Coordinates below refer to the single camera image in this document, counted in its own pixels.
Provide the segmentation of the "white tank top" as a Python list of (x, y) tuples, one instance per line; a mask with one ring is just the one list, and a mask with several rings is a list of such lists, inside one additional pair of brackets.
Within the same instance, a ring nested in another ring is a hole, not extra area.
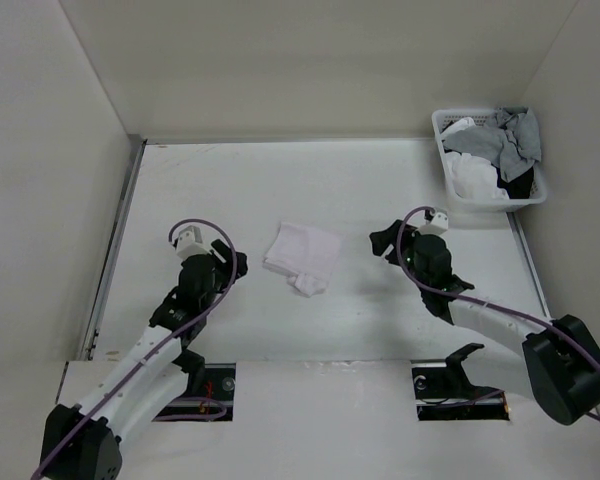
[(298, 294), (323, 294), (331, 281), (344, 237), (314, 226), (282, 222), (263, 266), (286, 277)]

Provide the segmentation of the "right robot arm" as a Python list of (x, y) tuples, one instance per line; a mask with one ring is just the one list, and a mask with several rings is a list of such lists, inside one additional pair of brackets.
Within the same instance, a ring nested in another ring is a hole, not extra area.
[(420, 226), (402, 219), (370, 233), (373, 255), (403, 270), (434, 317), (477, 332), (507, 351), (486, 361), (478, 356), (484, 344), (468, 343), (449, 354), (446, 388), (469, 402), (476, 401), (477, 388), (516, 393), (561, 425), (592, 417), (600, 405), (600, 348), (585, 323), (572, 315), (541, 319), (471, 296), (475, 287), (454, 273), (442, 237), (447, 214), (431, 207), (420, 211)]

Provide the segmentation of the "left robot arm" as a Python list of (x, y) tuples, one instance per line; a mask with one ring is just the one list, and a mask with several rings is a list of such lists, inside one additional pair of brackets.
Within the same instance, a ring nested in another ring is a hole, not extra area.
[(47, 416), (34, 478), (117, 478), (125, 451), (141, 431), (177, 397), (194, 398), (203, 390), (205, 360), (189, 346), (247, 274), (247, 257), (222, 240), (178, 255), (176, 285), (127, 355), (80, 401), (58, 403)]

